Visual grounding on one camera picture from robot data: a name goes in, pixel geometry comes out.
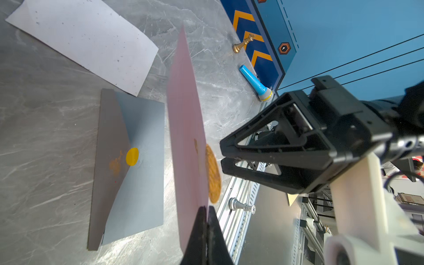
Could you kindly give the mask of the plain white paper sheet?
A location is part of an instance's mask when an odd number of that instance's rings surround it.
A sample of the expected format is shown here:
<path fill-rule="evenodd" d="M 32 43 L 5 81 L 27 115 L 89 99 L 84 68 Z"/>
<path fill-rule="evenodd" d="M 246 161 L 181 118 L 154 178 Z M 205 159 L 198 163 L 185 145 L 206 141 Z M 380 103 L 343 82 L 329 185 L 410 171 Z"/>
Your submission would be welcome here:
<path fill-rule="evenodd" d="M 159 50 L 103 1 L 24 1 L 6 22 L 133 96 Z"/>

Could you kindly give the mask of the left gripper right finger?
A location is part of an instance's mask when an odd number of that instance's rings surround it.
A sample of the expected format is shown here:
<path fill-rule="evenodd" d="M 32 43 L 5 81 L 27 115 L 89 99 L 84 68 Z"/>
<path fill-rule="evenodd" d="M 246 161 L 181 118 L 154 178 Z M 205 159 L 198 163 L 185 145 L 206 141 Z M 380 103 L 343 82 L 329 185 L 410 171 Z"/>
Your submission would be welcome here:
<path fill-rule="evenodd" d="M 234 265 L 221 230 L 215 208 L 209 206 L 207 222 L 207 264 Z"/>

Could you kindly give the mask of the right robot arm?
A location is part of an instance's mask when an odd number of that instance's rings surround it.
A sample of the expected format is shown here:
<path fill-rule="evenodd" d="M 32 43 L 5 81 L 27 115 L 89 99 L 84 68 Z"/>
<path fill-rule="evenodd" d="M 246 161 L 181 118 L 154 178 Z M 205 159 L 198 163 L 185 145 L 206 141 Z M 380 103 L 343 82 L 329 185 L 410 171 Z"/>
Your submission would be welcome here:
<path fill-rule="evenodd" d="M 284 93 L 220 142 L 225 174 L 289 194 L 315 193 L 369 153 L 382 163 L 424 153 L 424 85 L 361 101 L 330 76 Z"/>

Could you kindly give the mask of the grey envelope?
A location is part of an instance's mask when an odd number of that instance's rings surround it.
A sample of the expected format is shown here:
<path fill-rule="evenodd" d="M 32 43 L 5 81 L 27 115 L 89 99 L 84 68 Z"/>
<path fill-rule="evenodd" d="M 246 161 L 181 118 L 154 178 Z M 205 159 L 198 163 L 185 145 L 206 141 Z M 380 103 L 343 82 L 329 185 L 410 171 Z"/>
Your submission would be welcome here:
<path fill-rule="evenodd" d="M 90 251 L 163 224 L 164 134 L 163 103 L 102 90 Z M 134 166 L 126 163 L 131 148 L 139 150 Z"/>

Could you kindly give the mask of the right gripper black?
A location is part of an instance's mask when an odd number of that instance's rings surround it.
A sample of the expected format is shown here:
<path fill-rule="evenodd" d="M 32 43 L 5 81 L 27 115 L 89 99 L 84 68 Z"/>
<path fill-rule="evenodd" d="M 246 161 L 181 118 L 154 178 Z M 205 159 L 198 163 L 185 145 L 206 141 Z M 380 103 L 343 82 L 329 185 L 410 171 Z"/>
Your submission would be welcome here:
<path fill-rule="evenodd" d="M 289 194 L 315 193 L 395 130 L 331 76 L 312 79 L 310 94 L 286 92 L 220 142 L 223 173 Z M 279 174 L 236 165 L 231 158 L 283 157 Z"/>

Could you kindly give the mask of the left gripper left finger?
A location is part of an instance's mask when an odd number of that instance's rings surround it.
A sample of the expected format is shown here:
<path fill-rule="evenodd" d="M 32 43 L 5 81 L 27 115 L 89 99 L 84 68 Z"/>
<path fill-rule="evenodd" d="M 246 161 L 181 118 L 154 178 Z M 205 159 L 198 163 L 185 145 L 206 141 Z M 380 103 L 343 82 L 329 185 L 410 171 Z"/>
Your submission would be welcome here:
<path fill-rule="evenodd" d="M 207 227 L 206 207 L 202 206 L 198 209 L 181 265 L 206 265 Z"/>

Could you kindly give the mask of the purple envelope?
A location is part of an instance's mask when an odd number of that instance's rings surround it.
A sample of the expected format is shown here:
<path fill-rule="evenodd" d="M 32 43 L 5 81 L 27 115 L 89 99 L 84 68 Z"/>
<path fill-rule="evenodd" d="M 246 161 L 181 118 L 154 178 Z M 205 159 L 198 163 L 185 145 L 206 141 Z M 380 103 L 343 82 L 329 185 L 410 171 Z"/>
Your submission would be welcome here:
<path fill-rule="evenodd" d="M 198 209 L 209 204 L 204 124 L 184 28 L 178 35 L 168 78 L 167 109 L 178 232 L 184 252 Z"/>

